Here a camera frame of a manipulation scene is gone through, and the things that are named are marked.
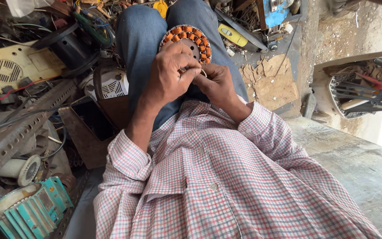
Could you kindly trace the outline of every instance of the shirt cuff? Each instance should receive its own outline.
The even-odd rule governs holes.
[[[252,109],[251,114],[238,125],[238,131],[246,138],[253,138],[269,125],[273,113],[255,101],[248,103],[247,107]]]
[[[134,144],[124,129],[109,144],[108,153],[112,165],[131,179],[140,180],[143,171],[152,164],[151,156]]]

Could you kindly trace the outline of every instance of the shirt button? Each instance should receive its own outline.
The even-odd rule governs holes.
[[[216,183],[210,184],[210,188],[213,190],[217,189],[217,184]]]

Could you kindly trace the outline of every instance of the plaid shirt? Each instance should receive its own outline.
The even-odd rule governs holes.
[[[382,238],[344,187],[258,103],[239,126],[186,101],[151,135],[111,142],[97,238]]]

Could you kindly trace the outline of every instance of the teal electric motor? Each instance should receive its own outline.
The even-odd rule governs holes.
[[[72,206],[60,179],[50,177],[0,198],[0,230],[9,239],[44,239]]]

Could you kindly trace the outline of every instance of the blue jeans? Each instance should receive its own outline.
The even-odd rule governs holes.
[[[142,5],[128,7],[120,14],[116,26],[118,53],[126,62],[129,82],[129,109],[133,113],[138,99],[150,78],[151,62],[167,30],[181,24],[199,28],[208,37],[212,49],[212,63],[228,66],[234,89],[248,101],[247,91],[236,65],[225,51],[217,31],[215,12],[203,0],[179,0],[168,8],[166,20],[153,8]],[[209,102],[196,85],[191,84],[186,94],[165,105],[157,115],[153,131],[179,111],[184,100]]]

